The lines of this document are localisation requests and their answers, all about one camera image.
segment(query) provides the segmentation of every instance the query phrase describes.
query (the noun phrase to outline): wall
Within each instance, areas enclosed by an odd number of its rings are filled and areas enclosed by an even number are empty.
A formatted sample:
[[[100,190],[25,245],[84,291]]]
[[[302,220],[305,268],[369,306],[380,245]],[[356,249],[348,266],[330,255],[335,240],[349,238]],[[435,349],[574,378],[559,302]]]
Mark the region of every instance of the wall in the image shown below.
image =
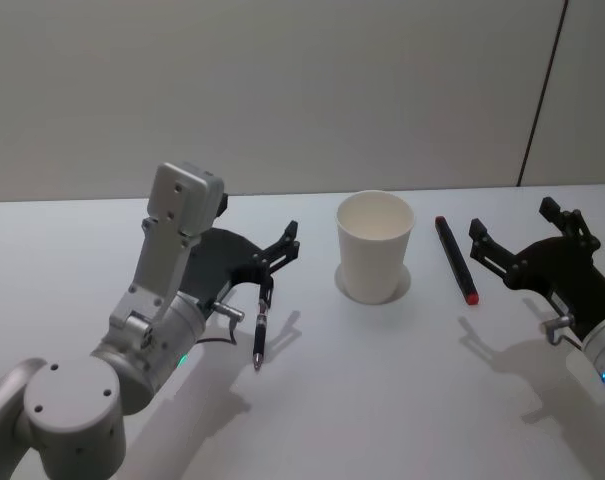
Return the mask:
[[[524,184],[605,183],[605,0],[571,0]]]
[[[0,0],[0,200],[513,185],[560,0]]]

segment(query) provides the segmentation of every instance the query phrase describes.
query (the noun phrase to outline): black pen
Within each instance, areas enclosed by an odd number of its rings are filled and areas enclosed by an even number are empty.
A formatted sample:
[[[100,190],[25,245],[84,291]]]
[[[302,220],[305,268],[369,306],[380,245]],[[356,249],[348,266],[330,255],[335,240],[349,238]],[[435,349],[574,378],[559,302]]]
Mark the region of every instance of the black pen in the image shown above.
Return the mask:
[[[264,344],[266,343],[266,323],[269,314],[269,300],[272,293],[272,283],[260,287],[258,303],[258,318],[255,324],[255,339],[253,340],[253,368],[256,372],[262,368],[264,361]]]
[[[451,265],[455,279],[460,286],[460,290],[462,290],[462,295],[464,295],[466,303],[469,305],[477,305],[480,301],[480,297],[473,284],[471,272],[469,272],[469,267],[466,266],[464,257],[460,252],[460,247],[458,247],[453,232],[449,228],[444,217],[435,217],[435,229],[438,231],[438,236],[444,247],[444,252],[449,259],[449,264]]]

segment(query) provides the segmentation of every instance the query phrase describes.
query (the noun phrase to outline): marker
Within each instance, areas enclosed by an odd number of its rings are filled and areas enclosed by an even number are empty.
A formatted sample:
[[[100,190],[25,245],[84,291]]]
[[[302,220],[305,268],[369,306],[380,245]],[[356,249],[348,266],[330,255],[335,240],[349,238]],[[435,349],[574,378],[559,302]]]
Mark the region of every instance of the marker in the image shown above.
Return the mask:
[[[460,290],[462,290],[462,295],[464,295],[466,303],[469,305],[477,305],[480,301],[480,297],[473,284],[471,272],[469,272],[469,268],[466,266],[464,257],[460,252],[460,247],[458,247],[453,232],[451,232],[444,217],[435,217],[435,229],[438,231],[438,236],[444,247],[444,252],[449,259],[449,265],[451,265],[451,269],[460,286]]]

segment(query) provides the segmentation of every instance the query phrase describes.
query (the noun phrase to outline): white table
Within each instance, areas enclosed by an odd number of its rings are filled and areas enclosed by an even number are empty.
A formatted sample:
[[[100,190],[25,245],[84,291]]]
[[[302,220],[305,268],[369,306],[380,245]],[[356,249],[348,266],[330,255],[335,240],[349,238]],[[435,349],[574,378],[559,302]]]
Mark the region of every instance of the white table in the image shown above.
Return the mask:
[[[474,261],[480,305],[468,307],[433,227],[445,215],[466,254],[477,216],[517,251],[555,234],[537,213],[547,194],[582,209],[605,274],[605,186],[404,192],[417,214],[411,288],[377,307],[334,285],[333,216],[346,195],[231,198],[217,225],[259,245],[300,222],[300,259],[276,279],[268,335],[279,347],[256,375],[256,289],[238,288],[239,345],[196,347],[127,418],[117,479],[605,479],[605,391],[588,361],[545,343],[542,299]],[[0,370],[94,348],[133,275],[145,205],[0,204]],[[14,478],[45,478],[34,452]]]

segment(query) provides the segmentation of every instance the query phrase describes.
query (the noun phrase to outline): paper cup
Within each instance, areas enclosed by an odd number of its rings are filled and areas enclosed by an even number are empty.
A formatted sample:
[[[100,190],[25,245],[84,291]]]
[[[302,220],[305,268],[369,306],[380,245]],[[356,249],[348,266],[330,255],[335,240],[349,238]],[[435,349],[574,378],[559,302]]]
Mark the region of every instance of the paper cup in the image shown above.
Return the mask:
[[[344,200],[336,222],[346,292],[361,303],[385,302],[400,280],[413,210],[395,195],[369,190]]]

